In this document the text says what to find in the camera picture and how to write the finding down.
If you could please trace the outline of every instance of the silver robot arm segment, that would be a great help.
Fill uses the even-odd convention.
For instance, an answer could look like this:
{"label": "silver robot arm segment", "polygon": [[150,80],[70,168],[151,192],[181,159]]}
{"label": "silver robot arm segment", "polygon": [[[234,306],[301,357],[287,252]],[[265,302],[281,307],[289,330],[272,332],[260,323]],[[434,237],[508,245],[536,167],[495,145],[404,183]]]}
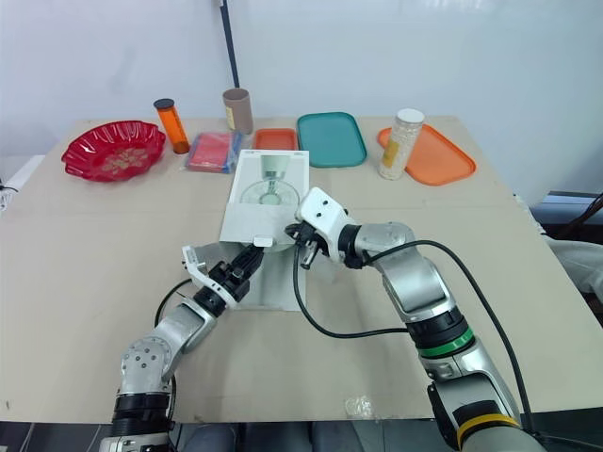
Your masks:
{"label": "silver robot arm segment", "polygon": [[[401,223],[359,226],[345,209],[312,188],[289,228],[306,248],[308,268],[321,250],[331,260],[362,268],[375,254],[415,240]],[[416,248],[372,264],[415,342],[418,358],[433,383],[428,387],[434,417],[453,448],[489,451],[543,451],[520,428],[519,411],[480,339],[469,328],[436,266]]]}
{"label": "silver robot arm segment", "polygon": [[123,353],[111,436],[101,441],[102,452],[171,451],[167,415],[175,403],[171,376],[182,356],[215,327],[226,306],[233,307],[249,292],[249,278],[263,258],[263,249],[250,245],[230,263],[219,261],[207,271],[196,249],[184,247],[183,253],[200,290]]}

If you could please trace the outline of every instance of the white wall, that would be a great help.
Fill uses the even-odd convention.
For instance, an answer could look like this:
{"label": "white wall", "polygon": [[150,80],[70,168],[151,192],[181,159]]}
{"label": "white wall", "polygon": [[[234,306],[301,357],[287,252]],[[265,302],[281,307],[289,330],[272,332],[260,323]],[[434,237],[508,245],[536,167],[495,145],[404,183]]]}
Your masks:
{"label": "white wall", "polygon": [[[3,153],[80,118],[222,114],[216,0],[0,0]],[[603,190],[600,0],[231,0],[256,116],[454,114],[529,203]]]}

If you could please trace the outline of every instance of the black pole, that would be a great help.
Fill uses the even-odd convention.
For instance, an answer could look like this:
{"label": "black pole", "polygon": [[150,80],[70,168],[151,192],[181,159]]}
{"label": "black pole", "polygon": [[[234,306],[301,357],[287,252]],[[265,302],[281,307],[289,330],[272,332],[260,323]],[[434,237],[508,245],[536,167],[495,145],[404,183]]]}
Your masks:
{"label": "black pole", "polygon": [[221,0],[220,13],[222,15],[222,25],[224,26],[224,37],[226,38],[226,47],[228,48],[228,59],[230,59],[230,70],[233,72],[233,81],[235,82],[235,88],[240,88],[240,85],[238,84],[235,46],[233,45],[233,32],[230,28],[230,16],[228,15],[227,0]]}

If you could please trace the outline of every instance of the red plastic bowl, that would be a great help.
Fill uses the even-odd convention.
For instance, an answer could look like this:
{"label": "red plastic bowl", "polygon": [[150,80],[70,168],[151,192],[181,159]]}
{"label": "red plastic bowl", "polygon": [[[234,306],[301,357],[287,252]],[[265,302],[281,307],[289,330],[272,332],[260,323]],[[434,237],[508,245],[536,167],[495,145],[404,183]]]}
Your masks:
{"label": "red plastic bowl", "polygon": [[61,161],[73,176],[95,182],[125,181],[159,160],[165,141],[155,124],[110,122],[72,141]]}

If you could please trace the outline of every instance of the beige cardboard surface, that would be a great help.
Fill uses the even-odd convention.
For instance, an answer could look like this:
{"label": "beige cardboard surface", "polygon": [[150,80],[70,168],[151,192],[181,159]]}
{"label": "beige cardboard surface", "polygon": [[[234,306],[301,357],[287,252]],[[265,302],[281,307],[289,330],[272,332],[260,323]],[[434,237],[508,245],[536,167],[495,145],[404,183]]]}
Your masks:
{"label": "beige cardboard surface", "polygon": [[[463,126],[451,117],[430,119],[472,155],[478,172],[431,187],[377,174],[381,151],[374,136],[389,122],[359,120],[368,161],[312,169],[311,185],[328,190],[359,221],[402,221],[417,238],[459,254],[510,336],[534,410],[603,405],[603,393],[593,391],[603,355],[588,352],[601,344],[603,330]],[[71,137],[94,124],[78,124]],[[190,136],[226,127],[217,120],[185,124]],[[158,302],[187,277],[181,247],[218,239],[230,190],[232,176],[181,171],[182,157],[169,150],[148,174],[125,183],[78,180],[59,161],[68,142],[48,154],[0,219],[5,420],[109,422],[122,350],[151,329]],[[440,268],[516,396],[502,344],[463,275],[438,250],[422,251]],[[311,272],[307,302],[334,331],[399,326],[371,269],[342,269],[334,283]],[[368,396],[378,417],[432,415],[429,380],[409,337],[335,340],[300,313],[226,313],[177,377],[179,421],[340,419],[345,400],[357,396]]]}

